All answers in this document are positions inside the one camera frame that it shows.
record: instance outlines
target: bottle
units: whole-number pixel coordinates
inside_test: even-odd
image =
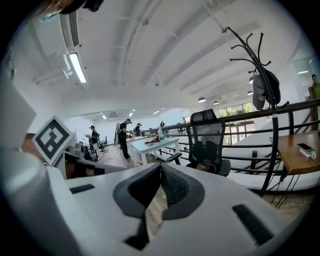
[[[159,140],[160,140],[160,142],[163,142],[163,141],[165,140],[165,136],[164,136],[164,133],[163,133],[163,131],[162,131],[161,128],[159,128],[158,134],[159,134]]]

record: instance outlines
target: coat rack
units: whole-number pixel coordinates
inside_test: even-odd
[[[272,150],[271,150],[271,158],[270,158],[270,164],[269,164],[269,168],[268,168],[268,172],[266,174],[263,186],[261,188],[260,191],[260,196],[262,197],[264,195],[264,193],[266,192],[268,185],[269,185],[269,181],[270,178],[272,176],[272,173],[274,171],[274,166],[275,166],[275,161],[276,161],[276,156],[277,156],[277,150],[278,150],[278,139],[279,139],[279,124],[278,124],[278,115],[276,112],[276,109],[279,108],[283,108],[286,105],[289,104],[289,101],[287,101],[284,105],[282,106],[277,106],[276,104],[276,100],[275,100],[275,96],[274,96],[274,92],[273,89],[271,87],[269,78],[267,76],[267,72],[265,70],[265,66],[268,66],[271,61],[268,61],[266,64],[262,64],[260,61],[260,47],[261,47],[261,43],[262,43],[262,38],[264,36],[263,33],[260,34],[260,41],[259,41],[259,46],[258,46],[258,56],[256,56],[255,52],[251,49],[251,47],[248,44],[248,39],[253,35],[252,33],[250,33],[250,35],[246,38],[246,40],[244,41],[236,32],[234,32],[230,27],[228,27],[228,30],[230,30],[241,42],[241,44],[237,44],[233,47],[231,47],[231,49],[234,49],[236,47],[242,47],[250,56],[250,58],[252,60],[246,59],[246,58],[231,58],[230,61],[247,61],[250,62],[254,65],[255,69],[252,71],[249,71],[248,73],[259,73],[260,78],[261,78],[261,82],[263,84],[268,102],[269,102],[269,107],[267,110],[270,109],[272,110],[272,132],[273,132],[273,138],[272,138]]]

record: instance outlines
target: wooden desk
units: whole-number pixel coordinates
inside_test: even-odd
[[[289,175],[307,174],[320,170],[319,130],[280,136],[278,152]],[[315,150],[316,159],[305,157],[299,152],[298,143],[305,143]]]

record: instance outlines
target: black mesh chair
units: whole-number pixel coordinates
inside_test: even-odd
[[[212,109],[193,113],[190,117],[191,126],[186,129],[189,138],[190,163],[187,167],[197,168],[198,164],[209,167],[209,172],[222,176],[228,176],[231,170],[229,160],[222,159],[222,147],[226,124],[217,120]],[[179,157],[182,153],[176,153],[167,158],[180,165]]]

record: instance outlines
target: floor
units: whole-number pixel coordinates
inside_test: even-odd
[[[100,153],[101,157],[99,163],[113,166],[126,167],[128,169],[135,167],[132,161],[125,161],[125,158],[120,152],[118,146],[108,146],[108,152]],[[156,163],[161,161],[155,159],[153,156],[146,156],[148,163]],[[263,199],[268,203],[275,206],[278,201],[281,199],[282,195],[267,194],[263,196]],[[310,207],[314,199],[313,194],[291,194],[285,202],[281,205],[278,211],[283,215],[284,219],[289,224],[297,216],[303,214]],[[149,239],[152,240],[157,232],[161,228],[162,224],[162,212],[167,209],[167,199],[166,194],[162,187],[159,188],[149,207],[146,209],[146,223]]]

